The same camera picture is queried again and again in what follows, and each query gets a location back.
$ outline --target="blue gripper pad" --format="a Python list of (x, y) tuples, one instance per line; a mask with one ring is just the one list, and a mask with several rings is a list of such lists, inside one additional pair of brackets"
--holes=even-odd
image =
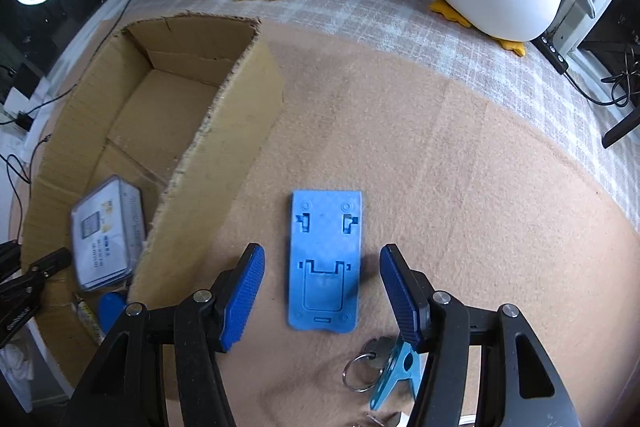
[(358, 320), (362, 195), (294, 190), (289, 258), (289, 324), (348, 333)]
[(216, 307), (223, 309), (225, 317), (220, 334), (223, 353), (242, 337), (263, 276), (264, 250), (260, 245), (250, 243), (236, 268), (229, 272), (225, 286), (216, 300)]
[(417, 346), (422, 340), (419, 305), (426, 305), (426, 297), (415, 287), (414, 276), (396, 245), (386, 245), (380, 250), (380, 277), (402, 338), (413, 347)]

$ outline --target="blue plastic stand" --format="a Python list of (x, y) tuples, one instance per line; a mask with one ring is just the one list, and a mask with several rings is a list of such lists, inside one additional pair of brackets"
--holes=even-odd
[(289, 324), (348, 333), (358, 320), (362, 195), (295, 190), (291, 206)]
[(415, 397), (420, 389), (421, 379), (420, 355), (412, 349), (411, 344), (404, 342), (402, 337), (398, 336), (396, 345), (391, 351), (389, 362), (376, 384), (373, 396), (369, 402), (369, 408), (372, 411), (377, 411), (388, 398), (391, 391), (393, 391), (393, 388), (399, 380), (409, 381), (409, 387), (411, 388), (411, 393), (415, 401)]

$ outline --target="key ring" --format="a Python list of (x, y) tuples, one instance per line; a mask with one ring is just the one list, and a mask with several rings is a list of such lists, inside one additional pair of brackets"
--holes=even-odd
[(373, 382), (371, 382), (369, 385), (367, 385), (366, 387), (353, 387), (352, 385), (350, 385), (347, 382), (347, 373), (349, 372), (349, 368), (351, 367), (351, 365), (355, 362), (357, 362), (358, 360), (361, 359), (368, 359), (368, 360), (373, 360), (376, 358), (376, 354), (375, 353), (361, 353), (359, 354), (355, 359), (350, 360), (347, 365), (344, 366), (344, 371), (342, 372), (342, 383), (344, 384), (344, 386), (347, 389), (350, 389), (351, 391), (355, 391), (356, 393), (364, 393), (365, 391), (368, 391), (369, 389), (371, 389), (374, 385), (376, 385), (378, 383), (378, 380), (380, 379), (380, 376), (382, 375), (382, 372), (384, 371), (384, 369), (380, 369), (378, 376), (376, 377), (376, 380), (374, 380)]

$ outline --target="metal screw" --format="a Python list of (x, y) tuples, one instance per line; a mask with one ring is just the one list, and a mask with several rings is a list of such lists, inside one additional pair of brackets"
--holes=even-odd
[(520, 315), (520, 310), (516, 307), (515, 304), (505, 304), (502, 307), (502, 313), (507, 315), (507, 317), (511, 317), (513, 319)]
[(129, 315), (129, 317), (135, 317), (142, 313), (142, 309), (142, 304), (139, 302), (132, 302), (129, 306), (124, 308), (124, 312)]
[(451, 295), (447, 292), (436, 292), (433, 294), (433, 300), (438, 304), (449, 304), (451, 302)]
[(196, 302), (209, 302), (211, 300), (211, 292), (209, 290), (198, 290), (193, 294), (193, 300)]

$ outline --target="white cloth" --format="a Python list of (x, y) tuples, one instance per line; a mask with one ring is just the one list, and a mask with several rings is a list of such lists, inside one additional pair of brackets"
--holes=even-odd
[(31, 412), (31, 385), (33, 360), (29, 356), (29, 344), (18, 331), (6, 346), (0, 349), (0, 371), (26, 412)]

